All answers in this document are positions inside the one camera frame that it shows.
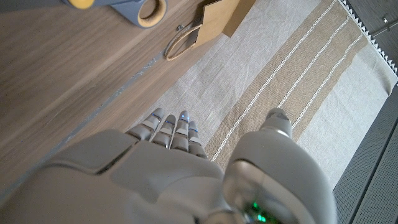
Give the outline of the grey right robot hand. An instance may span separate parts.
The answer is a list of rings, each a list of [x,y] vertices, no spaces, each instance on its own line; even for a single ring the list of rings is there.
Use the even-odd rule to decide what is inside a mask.
[[[153,111],[60,151],[1,204],[2,223],[336,223],[327,177],[284,110],[238,141],[226,169],[195,122]]]

